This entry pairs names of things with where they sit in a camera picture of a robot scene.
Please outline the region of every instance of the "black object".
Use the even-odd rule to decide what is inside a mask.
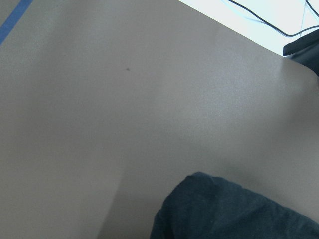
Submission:
[[[319,225],[235,183],[195,173],[165,199],[151,239],[319,239]]]
[[[319,30],[284,46],[284,56],[312,69],[319,76]]]
[[[302,30],[302,31],[300,31],[300,32],[295,33],[295,34],[287,34],[287,33],[283,32],[282,30],[280,30],[279,28],[277,28],[277,27],[275,27],[274,25],[272,25],[271,23],[269,23],[269,22],[267,22],[266,20],[264,20],[264,19],[262,19],[261,17],[259,17],[257,14],[255,14],[253,11],[251,11],[251,10],[248,9],[247,7],[241,5],[241,4],[239,4],[239,3],[237,3],[237,2],[235,2],[235,1],[233,1],[233,0],[228,0],[228,1],[231,2],[231,3],[233,3],[233,4],[235,4],[235,5],[237,5],[237,6],[239,6],[239,7],[241,7],[242,9],[245,9],[246,11],[250,12],[252,15],[254,15],[255,17],[257,17],[257,18],[258,18],[259,20],[261,20],[263,23],[265,23],[266,25],[270,26],[270,27],[273,28],[274,30],[280,32],[282,35],[284,35],[284,36],[286,36],[286,37],[297,36],[297,35],[299,35],[299,34],[305,32],[305,31],[308,31],[308,30],[310,30],[310,29],[318,28],[318,27],[319,27],[319,25],[317,25],[317,26],[311,26],[311,27],[308,27],[308,28],[306,28],[306,29],[304,29],[304,30]],[[311,8],[311,10],[314,11],[314,13],[315,13],[316,15],[318,15],[318,13],[314,10],[314,8],[310,5],[310,3],[309,3],[307,0],[306,0],[306,3],[309,5],[309,7]]]

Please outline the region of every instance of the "dark blue cloth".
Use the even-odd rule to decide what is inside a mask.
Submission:
[[[319,225],[235,183],[195,173],[165,199],[151,239],[319,239]]]

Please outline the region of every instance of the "blue tape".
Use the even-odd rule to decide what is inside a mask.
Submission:
[[[23,16],[27,8],[30,6],[33,0],[21,0],[19,4],[12,11],[10,16],[5,20],[5,22],[0,27],[0,45],[10,34],[16,23]]]

